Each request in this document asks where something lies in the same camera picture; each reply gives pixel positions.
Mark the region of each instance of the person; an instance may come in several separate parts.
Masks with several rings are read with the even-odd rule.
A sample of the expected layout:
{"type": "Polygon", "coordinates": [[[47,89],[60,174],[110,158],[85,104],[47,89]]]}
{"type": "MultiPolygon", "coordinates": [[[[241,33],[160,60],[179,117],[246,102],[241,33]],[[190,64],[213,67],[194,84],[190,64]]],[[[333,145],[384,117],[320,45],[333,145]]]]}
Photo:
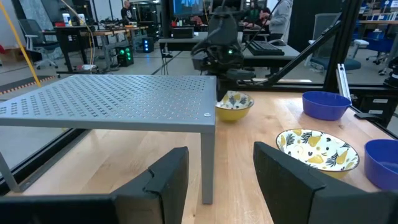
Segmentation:
{"type": "MultiPolygon", "coordinates": [[[[270,32],[268,41],[281,39],[290,21],[290,9],[293,6],[293,0],[278,0],[278,2],[279,4],[272,14],[272,19],[266,22],[266,25],[269,25],[270,32]]],[[[278,67],[271,67],[270,70],[271,74],[267,77],[279,72],[278,67]]]]}
{"type": "Polygon", "coordinates": [[[261,9],[257,5],[257,1],[252,1],[250,4],[250,9],[244,14],[243,26],[247,28],[252,28],[260,21],[261,9]]]}
{"type": "Polygon", "coordinates": [[[135,16],[133,14],[133,10],[131,9],[130,1],[128,1],[128,0],[124,1],[123,8],[121,10],[121,14],[122,14],[122,19],[123,19],[124,25],[129,25],[129,22],[135,21],[135,16]]]}

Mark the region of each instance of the yellow cable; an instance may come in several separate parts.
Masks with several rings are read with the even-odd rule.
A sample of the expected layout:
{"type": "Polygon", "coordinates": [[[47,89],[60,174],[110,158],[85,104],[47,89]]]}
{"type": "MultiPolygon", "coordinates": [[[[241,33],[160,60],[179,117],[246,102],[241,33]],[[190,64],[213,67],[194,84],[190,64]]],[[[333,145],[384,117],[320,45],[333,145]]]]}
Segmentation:
{"type": "Polygon", "coordinates": [[[203,1],[203,8],[205,8],[206,21],[207,21],[207,25],[209,25],[209,19],[207,18],[206,5],[205,5],[205,2],[204,2],[204,1],[203,1]]]}
{"type": "MultiPolygon", "coordinates": [[[[91,48],[91,37],[88,38],[88,42],[90,43],[90,48],[91,48]]],[[[93,51],[90,51],[90,65],[92,65],[93,63],[91,62],[91,59],[93,58],[93,51]]]]}
{"type": "Polygon", "coordinates": [[[19,39],[19,36],[18,36],[18,34],[17,34],[17,31],[15,30],[15,27],[14,27],[14,25],[12,24],[12,22],[11,22],[11,20],[10,20],[10,17],[8,16],[8,13],[7,13],[6,9],[4,8],[4,6],[3,6],[1,0],[0,0],[0,8],[1,8],[2,13],[4,14],[4,16],[6,17],[8,24],[9,24],[10,27],[11,27],[12,33],[14,33],[15,39],[17,40],[17,43],[18,43],[18,45],[19,45],[19,48],[20,48],[21,51],[22,51],[22,54],[24,54],[25,60],[26,60],[28,66],[29,66],[29,68],[30,68],[30,71],[31,71],[32,74],[33,74],[33,78],[35,79],[37,86],[38,86],[38,87],[42,87],[42,85],[40,84],[39,79],[37,78],[37,75],[36,75],[35,70],[34,70],[34,68],[33,68],[33,66],[32,66],[32,63],[30,62],[29,57],[28,57],[27,54],[26,54],[25,48],[24,48],[24,46],[22,45],[21,40],[19,39]]]}

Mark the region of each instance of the wooden tabletop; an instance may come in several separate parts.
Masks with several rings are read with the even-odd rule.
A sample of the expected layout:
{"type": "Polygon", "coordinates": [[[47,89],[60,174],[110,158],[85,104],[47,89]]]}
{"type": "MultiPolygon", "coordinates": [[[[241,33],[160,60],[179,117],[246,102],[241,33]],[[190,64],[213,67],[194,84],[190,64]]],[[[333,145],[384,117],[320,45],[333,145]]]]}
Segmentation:
{"type": "MultiPolygon", "coordinates": [[[[139,29],[146,29],[148,28],[147,26],[145,27],[126,27],[120,30],[115,30],[115,31],[109,31],[109,30],[97,30],[93,32],[94,36],[101,36],[101,35],[113,35],[113,34],[124,34],[128,32],[129,30],[139,30],[139,29]]],[[[81,32],[81,35],[88,35],[88,32],[81,32]]]]}
{"type": "Polygon", "coordinates": [[[398,21],[359,21],[362,24],[398,24],[398,21]]]}
{"type": "Polygon", "coordinates": [[[361,163],[343,180],[376,191],[364,176],[364,145],[390,137],[348,109],[339,121],[320,121],[303,114],[301,93],[247,92],[255,104],[237,123],[217,122],[213,205],[202,205],[200,135],[145,131],[92,130],[47,171],[24,195],[106,194],[146,170],[173,147],[188,146],[189,186],[183,222],[273,223],[254,170],[253,143],[276,147],[286,129],[307,128],[332,134],[353,146],[361,163]]]}

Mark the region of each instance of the white wall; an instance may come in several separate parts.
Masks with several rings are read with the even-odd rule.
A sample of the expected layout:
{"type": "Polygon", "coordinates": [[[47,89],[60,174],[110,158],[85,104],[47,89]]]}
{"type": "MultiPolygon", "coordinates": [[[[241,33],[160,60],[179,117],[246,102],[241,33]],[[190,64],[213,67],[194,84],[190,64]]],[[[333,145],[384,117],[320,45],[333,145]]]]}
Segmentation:
{"type": "MultiPolygon", "coordinates": [[[[11,19],[12,24],[14,25],[15,29],[17,30],[18,36],[22,42],[22,44],[25,46],[25,38],[22,34],[21,27],[19,26],[18,23],[18,18],[16,16],[14,6],[12,5],[11,0],[1,0],[4,7],[6,8],[6,11],[8,13],[8,16],[11,19]]],[[[2,34],[0,38],[0,44],[5,48],[5,49],[10,49],[10,48],[16,48],[18,47],[17,40],[14,37],[14,34],[12,33],[12,30],[10,28],[10,25],[8,24],[6,17],[3,15],[2,11],[0,11],[0,34],[2,34]]]]}
{"type": "Polygon", "coordinates": [[[277,3],[278,3],[278,0],[268,0],[267,7],[272,11],[277,3]]]}
{"type": "MultiPolygon", "coordinates": [[[[109,1],[108,0],[91,0],[95,2],[95,8],[97,11],[97,16],[98,20],[101,21],[106,18],[111,19],[111,9],[109,7],[109,1]]],[[[112,13],[113,13],[113,19],[122,19],[122,16],[120,14],[120,10],[122,9],[122,0],[111,0],[111,6],[112,6],[112,13]]]]}

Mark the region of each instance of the yellow bowl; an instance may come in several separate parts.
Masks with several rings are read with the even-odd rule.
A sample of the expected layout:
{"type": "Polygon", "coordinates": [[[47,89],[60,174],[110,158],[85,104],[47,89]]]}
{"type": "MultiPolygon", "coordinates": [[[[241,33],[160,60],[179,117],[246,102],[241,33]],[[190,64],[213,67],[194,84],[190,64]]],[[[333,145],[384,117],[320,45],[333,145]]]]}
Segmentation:
{"type": "Polygon", "coordinates": [[[343,178],[359,164],[355,149],[320,131],[287,130],[277,136],[276,144],[282,152],[337,179],[343,178]]]}
{"type": "Polygon", "coordinates": [[[254,100],[247,94],[228,91],[216,104],[217,117],[222,121],[237,121],[247,115],[254,105],[254,100]]]}

